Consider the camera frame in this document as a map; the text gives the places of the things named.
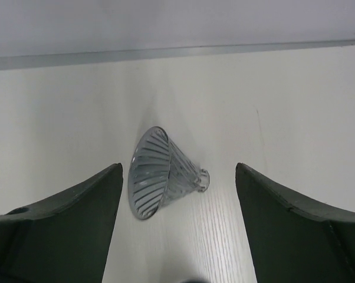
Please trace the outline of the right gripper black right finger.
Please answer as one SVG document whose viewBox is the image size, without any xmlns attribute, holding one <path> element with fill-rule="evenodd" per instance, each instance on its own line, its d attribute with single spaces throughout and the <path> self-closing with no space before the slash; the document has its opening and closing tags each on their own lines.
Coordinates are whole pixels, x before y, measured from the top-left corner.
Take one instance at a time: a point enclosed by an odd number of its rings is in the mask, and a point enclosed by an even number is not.
<svg viewBox="0 0 355 283">
<path fill-rule="evenodd" d="M 355 212 L 239 163 L 238 199 L 258 282 L 355 282 Z"/>
</svg>

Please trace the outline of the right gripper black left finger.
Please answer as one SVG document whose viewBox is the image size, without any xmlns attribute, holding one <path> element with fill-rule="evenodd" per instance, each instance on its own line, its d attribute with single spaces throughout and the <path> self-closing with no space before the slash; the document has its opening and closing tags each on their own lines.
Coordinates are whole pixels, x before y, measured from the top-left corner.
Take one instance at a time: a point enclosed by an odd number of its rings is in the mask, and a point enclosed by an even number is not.
<svg viewBox="0 0 355 283">
<path fill-rule="evenodd" d="M 116 163 L 0 215 L 0 282 L 101 282 L 122 187 Z"/>
</svg>

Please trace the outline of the clear glass dripper cone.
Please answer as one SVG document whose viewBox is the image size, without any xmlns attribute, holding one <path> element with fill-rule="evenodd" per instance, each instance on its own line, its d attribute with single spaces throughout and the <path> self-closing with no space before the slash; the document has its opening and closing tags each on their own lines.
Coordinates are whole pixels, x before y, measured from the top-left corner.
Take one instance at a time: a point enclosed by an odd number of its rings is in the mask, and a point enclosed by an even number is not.
<svg viewBox="0 0 355 283">
<path fill-rule="evenodd" d="M 210 184 L 206 169 L 194 164 L 161 127 L 151 127 L 139 140 L 128 174 L 133 215 L 145 221 L 158 210 Z"/>
</svg>

